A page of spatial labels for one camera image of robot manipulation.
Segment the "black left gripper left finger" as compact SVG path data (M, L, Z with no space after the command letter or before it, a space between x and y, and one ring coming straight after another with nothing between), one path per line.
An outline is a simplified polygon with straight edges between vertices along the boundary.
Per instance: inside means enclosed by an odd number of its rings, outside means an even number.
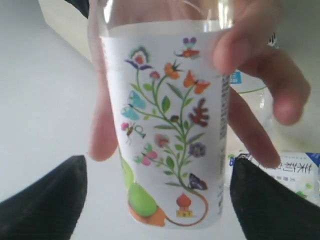
M86 196L86 158L74 155L0 203L0 238L69 240Z

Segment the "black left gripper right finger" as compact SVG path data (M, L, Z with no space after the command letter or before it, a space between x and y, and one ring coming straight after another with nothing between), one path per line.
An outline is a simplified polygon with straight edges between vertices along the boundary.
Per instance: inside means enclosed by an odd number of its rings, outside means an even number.
M235 158L229 194L247 240L318 240L320 208L244 155Z

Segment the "person's open hand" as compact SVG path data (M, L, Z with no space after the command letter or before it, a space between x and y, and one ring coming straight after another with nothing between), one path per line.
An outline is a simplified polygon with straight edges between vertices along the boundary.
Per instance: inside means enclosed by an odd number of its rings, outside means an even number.
M89 2L88 45L97 72L98 95L91 128L89 155L96 161L110 158L117 146L107 69L99 38L100 0ZM282 49L267 45L283 13L280 0L238 0L234 27L218 42L213 53L214 66L224 74L234 70L261 79L273 97L273 114L282 125L297 123L310 95L310 85L298 66ZM263 166L277 167L280 157L270 138L247 103L230 91L229 121L232 130Z

